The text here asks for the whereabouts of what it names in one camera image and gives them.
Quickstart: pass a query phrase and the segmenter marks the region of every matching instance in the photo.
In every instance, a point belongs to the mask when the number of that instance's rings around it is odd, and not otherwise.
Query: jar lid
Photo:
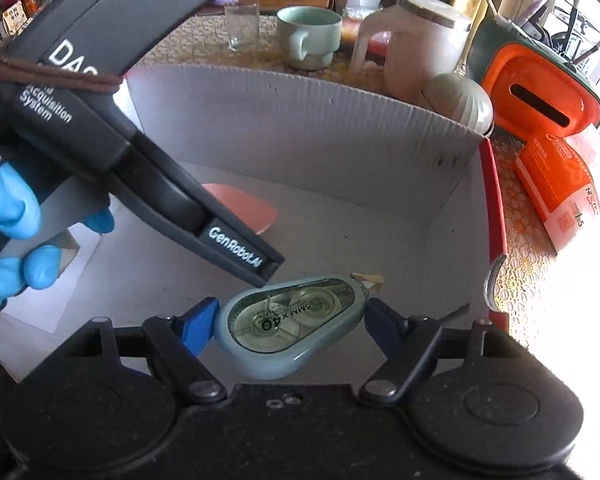
[[[425,20],[453,30],[468,31],[472,20],[440,0],[400,0],[399,5]]]

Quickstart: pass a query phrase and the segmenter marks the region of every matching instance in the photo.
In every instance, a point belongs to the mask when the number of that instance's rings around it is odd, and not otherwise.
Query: mint green mug
[[[331,64],[340,47],[342,17],[321,7],[285,7],[278,11],[278,46],[282,61],[300,70]]]

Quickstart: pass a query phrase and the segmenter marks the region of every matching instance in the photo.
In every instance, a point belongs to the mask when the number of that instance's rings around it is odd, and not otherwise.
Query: patterned tablecloth
[[[260,19],[258,51],[238,53],[227,48],[224,17],[199,16],[161,41],[139,65],[207,63],[273,70],[387,95],[380,68],[353,76],[348,60],[338,53],[326,70],[299,72],[280,61],[274,17]],[[509,247],[496,280],[496,304],[510,313],[513,337],[580,397],[585,422],[570,465],[584,478],[600,479],[600,239],[557,255],[513,171],[522,145],[504,134],[491,140]]]

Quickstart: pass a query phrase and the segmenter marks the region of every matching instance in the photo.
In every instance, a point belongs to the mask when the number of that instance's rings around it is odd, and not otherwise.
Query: plastic pitcher
[[[358,31],[350,69],[362,69],[371,37],[391,32],[384,82],[397,99],[414,102],[429,79],[452,72],[466,43],[471,19],[439,0],[400,0],[367,16]]]

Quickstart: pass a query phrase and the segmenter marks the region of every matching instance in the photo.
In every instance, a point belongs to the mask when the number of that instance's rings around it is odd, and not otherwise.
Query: brown elastic band
[[[120,88],[123,78],[119,75],[72,72],[28,59],[0,56],[0,81],[113,94]]]

